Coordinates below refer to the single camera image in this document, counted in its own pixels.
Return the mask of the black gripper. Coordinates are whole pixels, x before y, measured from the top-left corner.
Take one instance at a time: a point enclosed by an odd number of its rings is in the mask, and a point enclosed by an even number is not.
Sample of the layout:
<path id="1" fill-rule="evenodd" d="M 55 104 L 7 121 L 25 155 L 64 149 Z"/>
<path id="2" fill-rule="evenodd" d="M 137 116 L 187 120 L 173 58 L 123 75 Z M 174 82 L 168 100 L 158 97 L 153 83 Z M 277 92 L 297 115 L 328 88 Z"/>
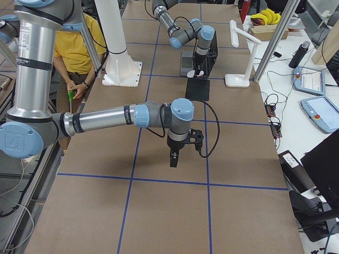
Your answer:
<path id="1" fill-rule="evenodd" d="M 177 167 L 179 152 L 185 146 L 182 141 L 167 139 L 167 145 L 170 148 L 170 167 Z"/>
<path id="2" fill-rule="evenodd" d="M 205 59 L 206 55 L 200 55 L 199 53 L 195 52 L 193 54 L 193 69 L 194 70 L 203 70 L 206 73 L 205 67 Z"/>

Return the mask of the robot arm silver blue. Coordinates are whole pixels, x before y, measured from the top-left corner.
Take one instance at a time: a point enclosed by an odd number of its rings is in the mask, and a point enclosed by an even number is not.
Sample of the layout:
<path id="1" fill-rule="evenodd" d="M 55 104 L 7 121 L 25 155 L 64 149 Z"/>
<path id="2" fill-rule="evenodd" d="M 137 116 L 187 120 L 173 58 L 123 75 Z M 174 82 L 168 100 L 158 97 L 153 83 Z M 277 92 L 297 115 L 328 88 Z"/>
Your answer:
<path id="1" fill-rule="evenodd" d="M 204 25 L 199 19 L 189 20 L 189 25 L 181 29 L 168 13 L 168 10 L 178 3 L 178 1 L 153 1 L 152 13 L 166 29 L 169 42 L 174 49 L 179 49 L 195 40 L 191 57 L 192 69 L 186 76 L 207 78 L 218 56 L 216 29 L 210 25 Z"/>
<path id="2" fill-rule="evenodd" d="M 179 151 L 195 134 L 190 123 L 194 105 L 186 98 L 169 104 L 153 101 L 90 113 L 48 111 L 52 59 L 58 30 L 80 30 L 84 21 L 80 1 L 16 1 L 20 20 L 14 105 L 1 126 L 1 150 L 23 159 L 39 154 L 65 137 L 122 125 L 168 130 L 170 165 L 177 166 Z"/>

